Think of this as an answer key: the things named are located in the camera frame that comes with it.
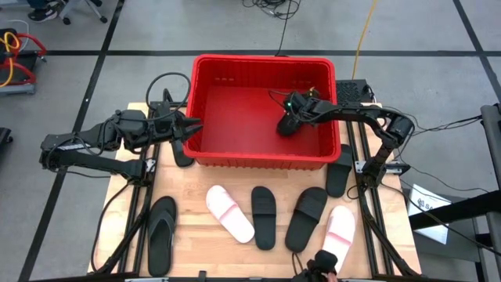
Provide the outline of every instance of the black flip-flop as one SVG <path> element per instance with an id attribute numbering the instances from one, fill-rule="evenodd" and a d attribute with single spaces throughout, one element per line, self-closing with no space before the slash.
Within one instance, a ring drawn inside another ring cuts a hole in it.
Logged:
<path id="1" fill-rule="evenodd" d="M 177 215 L 175 201 L 169 196 L 158 199 L 150 210 L 148 272 L 152 277 L 164 277 L 171 269 Z"/>

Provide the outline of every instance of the plastic crate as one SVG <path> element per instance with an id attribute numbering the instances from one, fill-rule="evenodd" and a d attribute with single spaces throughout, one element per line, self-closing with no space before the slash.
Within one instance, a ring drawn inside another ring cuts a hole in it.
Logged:
<path id="1" fill-rule="evenodd" d="M 303 125 L 282 137 L 276 125 L 283 108 L 269 90 L 291 92 L 315 87 L 336 103 L 334 65 L 327 59 L 202 55 L 195 59 L 186 115 L 204 127 L 184 145 L 201 165 L 319 169 L 339 158 L 336 121 Z M 284 96 L 273 94 L 281 102 Z"/>

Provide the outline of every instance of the wooden tabletop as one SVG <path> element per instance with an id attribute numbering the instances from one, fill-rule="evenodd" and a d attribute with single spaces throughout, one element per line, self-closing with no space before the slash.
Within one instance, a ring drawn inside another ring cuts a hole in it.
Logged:
<path id="1" fill-rule="evenodd" d="M 147 112 L 144 103 L 130 103 L 129 109 Z M 348 144 L 348 135 L 344 122 L 340 122 L 341 142 Z M 372 129 L 366 128 L 369 147 L 372 154 L 377 152 L 380 140 Z M 359 142 L 358 130 L 355 137 Z M 122 148 L 116 159 L 126 161 L 137 158 Z M 174 263 L 168 274 L 170 277 L 197 277 L 200 270 L 206 270 L 208 277 L 292 277 L 294 275 L 291 252 L 285 246 L 285 234 L 294 210 L 297 197 L 306 188 L 324 187 L 325 167 L 317 171 L 279 170 L 263 168 L 212 168 L 198 165 L 190 168 L 178 168 L 175 165 L 170 143 L 163 143 L 160 148 L 157 178 L 153 188 L 152 204 L 160 197 L 171 196 L 178 205 L 178 221 L 174 240 Z M 120 176 L 112 176 L 106 201 L 108 201 L 126 181 Z M 398 176 L 386 175 L 383 183 L 400 189 Z M 238 243 L 225 228 L 207 210 L 205 197 L 213 185 L 225 187 L 238 203 L 243 213 L 252 222 L 251 191 L 255 186 L 268 187 L 276 199 L 276 245 L 270 251 L 259 250 L 254 239 L 247 244 Z M 353 170 L 348 178 L 347 187 L 355 185 Z M 138 210 L 142 206 L 142 197 Z M 386 223 L 387 237 L 409 266 L 420 273 L 420 264 L 410 229 L 405 202 L 399 193 L 380 186 L 381 207 Z M 114 251 L 124 236 L 125 223 L 131 203 L 132 188 L 128 188 L 108 208 L 104 216 L 99 242 L 94 258 L 99 268 Z M 356 231 L 353 245 L 344 261 L 338 276 L 341 278 L 370 278 L 359 202 L 350 200 L 346 194 L 342 198 L 329 197 L 320 223 L 315 228 L 308 246 L 300 254 L 305 263 L 313 259 L 322 247 L 326 232 L 328 215 L 338 206 L 348 207 L 355 215 Z M 384 264 L 380 252 L 380 243 L 375 236 L 374 244 L 380 273 L 384 273 Z M 132 270 L 135 240 L 129 248 L 126 270 Z M 147 247 L 144 247 L 141 276 L 148 274 Z"/>

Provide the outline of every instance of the white slipper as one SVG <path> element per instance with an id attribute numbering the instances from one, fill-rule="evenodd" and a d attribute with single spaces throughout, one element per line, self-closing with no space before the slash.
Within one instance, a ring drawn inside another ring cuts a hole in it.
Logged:
<path id="1" fill-rule="evenodd" d="M 353 243 L 355 235 L 355 217 L 345 206 L 335 207 L 329 216 L 326 238 L 322 249 L 336 255 L 336 272 L 343 266 L 346 254 Z"/>
<path id="2" fill-rule="evenodd" d="M 219 185 L 212 186 L 207 192 L 206 203 L 212 215 L 237 241 L 247 243 L 252 240 L 254 227 L 225 188 Z"/>

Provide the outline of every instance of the black slide sandal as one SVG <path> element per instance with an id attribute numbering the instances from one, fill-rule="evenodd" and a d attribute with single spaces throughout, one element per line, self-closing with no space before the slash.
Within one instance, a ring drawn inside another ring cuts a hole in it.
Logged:
<path id="1" fill-rule="evenodd" d="M 327 165 L 326 191 L 329 196 L 343 197 L 352 163 L 353 150 L 349 145 L 341 144 L 341 156 Z"/>
<path id="2" fill-rule="evenodd" d="M 308 188 L 299 195 L 285 236 L 285 245 L 289 250 L 299 253 L 306 248 L 326 202 L 327 193 L 320 187 Z"/>
<path id="3" fill-rule="evenodd" d="M 256 245 L 261 250 L 271 250 L 276 237 L 275 197 L 268 188 L 257 186 L 252 190 L 251 200 Z"/>
<path id="4" fill-rule="evenodd" d="M 180 168 L 187 168 L 190 165 L 193 165 L 195 159 L 185 155 L 185 152 L 182 150 L 181 140 L 173 141 L 171 142 L 171 145 L 172 153 L 174 154 L 174 161 L 177 166 Z"/>

